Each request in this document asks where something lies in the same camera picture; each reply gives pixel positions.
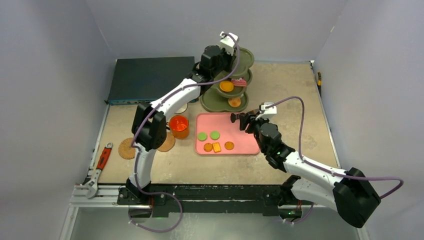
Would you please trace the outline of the orange cookie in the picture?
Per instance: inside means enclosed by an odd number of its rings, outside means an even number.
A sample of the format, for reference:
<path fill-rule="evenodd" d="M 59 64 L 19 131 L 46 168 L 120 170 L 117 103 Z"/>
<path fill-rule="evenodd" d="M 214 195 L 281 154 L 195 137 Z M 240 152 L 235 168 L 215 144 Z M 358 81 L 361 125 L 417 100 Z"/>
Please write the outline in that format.
<path fill-rule="evenodd" d="M 225 142 L 224 147 L 225 147 L 226 150 L 230 151 L 230 150 L 234 149 L 235 145 L 234 145 L 233 142 L 227 141 L 227 142 Z"/>
<path fill-rule="evenodd" d="M 212 143 L 205 143 L 203 146 L 203 150 L 205 152 L 211 152 L 214 149 L 213 144 Z"/>

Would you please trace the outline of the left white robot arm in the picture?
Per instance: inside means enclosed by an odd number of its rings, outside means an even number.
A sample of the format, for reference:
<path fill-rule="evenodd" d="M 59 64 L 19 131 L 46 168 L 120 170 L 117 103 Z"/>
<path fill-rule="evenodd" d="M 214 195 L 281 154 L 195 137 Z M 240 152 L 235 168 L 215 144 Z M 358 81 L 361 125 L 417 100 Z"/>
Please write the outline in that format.
<path fill-rule="evenodd" d="M 167 119 L 183 105 L 202 96 L 212 85 L 224 81 L 224 77 L 216 79 L 221 72 L 225 71 L 228 73 L 226 77 L 231 77 L 240 64 L 240 51 L 237 44 L 207 46 L 198 65 L 177 87 L 151 103 L 142 102 L 137 106 L 130 144 L 135 149 L 135 163 L 125 184 L 130 199 L 136 204 L 146 203 L 151 195 L 153 160 L 157 148 L 165 141 Z"/>

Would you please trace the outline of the pink cake slice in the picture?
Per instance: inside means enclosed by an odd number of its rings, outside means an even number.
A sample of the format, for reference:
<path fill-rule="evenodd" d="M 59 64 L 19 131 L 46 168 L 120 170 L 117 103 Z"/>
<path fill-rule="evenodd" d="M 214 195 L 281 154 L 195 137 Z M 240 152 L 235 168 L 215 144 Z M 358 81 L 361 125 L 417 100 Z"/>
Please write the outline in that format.
<path fill-rule="evenodd" d="M 230 81 L 235 87 L 245 88 L 248 86 L 248 83 L 243 78 L 231 79 Z"/>

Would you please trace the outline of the red handled tool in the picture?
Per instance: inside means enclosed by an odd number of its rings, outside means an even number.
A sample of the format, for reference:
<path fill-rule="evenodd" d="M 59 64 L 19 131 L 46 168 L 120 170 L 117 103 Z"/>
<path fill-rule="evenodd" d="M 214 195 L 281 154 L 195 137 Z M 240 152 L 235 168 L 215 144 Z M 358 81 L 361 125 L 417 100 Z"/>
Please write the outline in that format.
<path fill-rule="evenodd" d="M 101 175 L 101 172 L 103 171 L 103 169 L 105 168 L 108 162 L 112 148 L 113 148 L 112 142 L 108 142 L 105 145 L 105 147 L 103 148 L 100 154 L 94 173 L 92 174 L 90 180 L 84 184 L 84 186 L 87 188 L 87 192 L 85 194 L 85 197 L 87 199 L 93 199 L 98 193 L 98 179 Z"/>

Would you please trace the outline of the yellow black tool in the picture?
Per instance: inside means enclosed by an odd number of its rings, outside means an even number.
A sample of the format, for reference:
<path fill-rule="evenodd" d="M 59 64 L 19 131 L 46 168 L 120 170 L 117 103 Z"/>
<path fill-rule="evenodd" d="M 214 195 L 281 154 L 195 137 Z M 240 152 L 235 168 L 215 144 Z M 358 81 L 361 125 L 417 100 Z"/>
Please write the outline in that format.
<path fill-rule="evenodd" d="M 317 72 L 317 89 L 318 93 L 321 96 L 322 95 L 322 74 L 320 71 Z"/>

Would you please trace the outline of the square yellow cracker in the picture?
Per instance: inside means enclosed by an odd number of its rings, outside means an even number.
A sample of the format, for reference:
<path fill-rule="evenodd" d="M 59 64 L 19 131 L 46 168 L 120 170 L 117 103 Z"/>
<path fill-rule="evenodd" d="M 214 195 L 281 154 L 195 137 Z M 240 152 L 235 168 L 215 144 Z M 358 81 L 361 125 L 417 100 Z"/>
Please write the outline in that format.
<path fill-rule="evenodd" d="M 219 142 L 213 142 L 212 143 L 212 149 L 214 151 L 214 153 L 219 153 L 222 151 L 221 145 Z"/>

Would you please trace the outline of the white ribbed cup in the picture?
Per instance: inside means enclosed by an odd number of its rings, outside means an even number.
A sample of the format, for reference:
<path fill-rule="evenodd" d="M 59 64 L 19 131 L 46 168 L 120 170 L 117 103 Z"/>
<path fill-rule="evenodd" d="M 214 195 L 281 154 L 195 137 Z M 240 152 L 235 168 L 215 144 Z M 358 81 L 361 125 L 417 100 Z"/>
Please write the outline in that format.
<path fill-rule="evenodd" d="M 178 109 L 175 114 L 176 115 L 185 115 L 188 112 L 188 104 L 184 104 L 180 109 Z"/>

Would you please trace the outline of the dark network switch box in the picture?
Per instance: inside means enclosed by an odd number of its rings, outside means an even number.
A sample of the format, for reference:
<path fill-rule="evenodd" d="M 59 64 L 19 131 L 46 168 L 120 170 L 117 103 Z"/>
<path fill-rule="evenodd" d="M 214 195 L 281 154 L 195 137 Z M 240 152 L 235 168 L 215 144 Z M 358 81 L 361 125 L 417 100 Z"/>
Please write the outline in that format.
<path fill-rule="evenodd" d="M 177 87 L 194 64 L 193 56 L 118 59 L 105 102 L 112 106 L 155 101 Z"/>

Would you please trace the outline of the orange egg tart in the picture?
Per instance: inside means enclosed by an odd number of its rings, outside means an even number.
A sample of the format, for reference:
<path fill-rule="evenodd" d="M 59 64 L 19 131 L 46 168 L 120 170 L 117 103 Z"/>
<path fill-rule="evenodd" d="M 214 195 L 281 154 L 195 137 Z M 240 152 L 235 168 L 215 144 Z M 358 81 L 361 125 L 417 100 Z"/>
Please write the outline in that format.
<path fill-rule="evenodd" d="M 219 83 L 219 89 L 225 93 L 231 92 L 234 87 L 234 84 L 230 80 L 224 80 Z"/>

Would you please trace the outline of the green macaron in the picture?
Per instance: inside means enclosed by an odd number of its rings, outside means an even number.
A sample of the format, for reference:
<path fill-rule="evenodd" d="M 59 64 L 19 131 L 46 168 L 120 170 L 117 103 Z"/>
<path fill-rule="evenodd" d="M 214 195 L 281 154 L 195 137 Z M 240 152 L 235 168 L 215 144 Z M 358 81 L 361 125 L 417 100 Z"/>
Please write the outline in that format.
<path fill-rule="evenodd" d="M 201 142 L 206 141 L 208 139 L 208 134 L 205 132 L 200 132 L 197 134 L 197 139 Z"/>
<path fill-rule="evenodd" d="M 218 140 L 220 138 L 220 136 L 221 136 L 220 133 L 216 130 L 214 130 L 210 133 L 210 138 L 212 140 Z"/>

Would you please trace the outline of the pink serving tray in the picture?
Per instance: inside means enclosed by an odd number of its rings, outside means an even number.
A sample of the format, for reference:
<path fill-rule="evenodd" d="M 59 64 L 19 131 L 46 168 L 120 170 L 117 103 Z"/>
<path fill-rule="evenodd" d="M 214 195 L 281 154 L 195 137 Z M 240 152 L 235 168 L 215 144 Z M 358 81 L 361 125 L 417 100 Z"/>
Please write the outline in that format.
<path fill-rule="evenodd" d="M 204 112 L 197 115 L 195 120 L 195 137 L 194 137 L 194 150 L 197 154 L 207 156 L 218 155 L 256 155 L 260 152 L 260 148 L 252 134 L 247 134 L 239 130 L 239 120 L 232 123 L 230 120 L 231 114 L 229 112 Z M 220 138 L 213 140 L 210 138 L 212 131 L 218 131 Z M 205 141 L 199 141 L 197 135 L 200 132 L 207 133 L 208 137 Z M 205 152 L 205 143 L 219 142 L 221 152 L 214 153 L 214 151 Z M 225 149 L 225 142 L 233 142 L 234 149 Z"/>

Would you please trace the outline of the orange bun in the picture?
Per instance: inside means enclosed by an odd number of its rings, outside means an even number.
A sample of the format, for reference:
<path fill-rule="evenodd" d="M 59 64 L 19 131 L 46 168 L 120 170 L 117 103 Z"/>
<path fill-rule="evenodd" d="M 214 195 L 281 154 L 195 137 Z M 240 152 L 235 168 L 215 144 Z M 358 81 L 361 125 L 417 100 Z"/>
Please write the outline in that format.
<path fill-rule="evenodd" d="M 240 97 L 229 98 L 227 102 L 230 107 L 238 108 L 241 105 L 241 98 Z"/>

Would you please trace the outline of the woven coaster right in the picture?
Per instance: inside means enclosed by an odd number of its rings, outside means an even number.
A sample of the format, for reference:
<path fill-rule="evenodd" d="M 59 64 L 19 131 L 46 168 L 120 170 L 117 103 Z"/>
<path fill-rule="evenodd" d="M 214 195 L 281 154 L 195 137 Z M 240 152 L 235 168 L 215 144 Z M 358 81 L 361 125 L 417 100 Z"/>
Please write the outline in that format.
<path fill-rule="evenodd" d="M 167 132 L 164 143 L 157 149 L 159 152 L 170 151 L 176 143 L 176 139 L 171 132 Z"/>

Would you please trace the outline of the green three-tier stand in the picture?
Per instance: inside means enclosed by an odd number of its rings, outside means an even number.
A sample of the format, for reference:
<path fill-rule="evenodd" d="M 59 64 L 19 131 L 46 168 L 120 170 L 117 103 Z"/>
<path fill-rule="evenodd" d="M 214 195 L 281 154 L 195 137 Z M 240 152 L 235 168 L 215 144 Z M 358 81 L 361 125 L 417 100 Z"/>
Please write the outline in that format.
<path fill-rule="evenodd" d="M 239 65 L 236 67 L 236 71 L 225 81 L 243 78 L 247 82 L 247 87 L 235 86 L 231 92 L 223 92 L 220 90 L 219 87 L 220 82 L 212 85 L 210 89 L 208 89 L 199 98 L 202 107 L 206 111 L 212 113 L 235 113 L 244 111 L 248 106 L 249 96 L 247 94 L 247 88 L 253 80 L 253 74 L 250 68 L 253 66 L 255 58 L 253 53 L 246 48 L 240 49 L 240 55 L 241 57 L 236 56 L 235 61 L 232 65 L 232 67 L 235 68 L 237 61 L 239 61 Z M 241 99 L 241 105 L 237 108 L 234 108 L 228 104 L 228 99 L 236 97 L 239 97 Z"/>

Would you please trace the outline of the orange translucent cup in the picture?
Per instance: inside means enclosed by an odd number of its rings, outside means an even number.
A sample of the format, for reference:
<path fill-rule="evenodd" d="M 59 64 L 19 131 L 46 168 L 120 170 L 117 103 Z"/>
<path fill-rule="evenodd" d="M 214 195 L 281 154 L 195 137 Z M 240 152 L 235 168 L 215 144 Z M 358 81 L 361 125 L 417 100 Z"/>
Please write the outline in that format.
<path fill-rule="evenodd" d="M 189 136 L 189 120 L 183 115 L 173 116 L 169 122 L 168 126 L 172 135 L 176 139 L 185 139 Z"/>

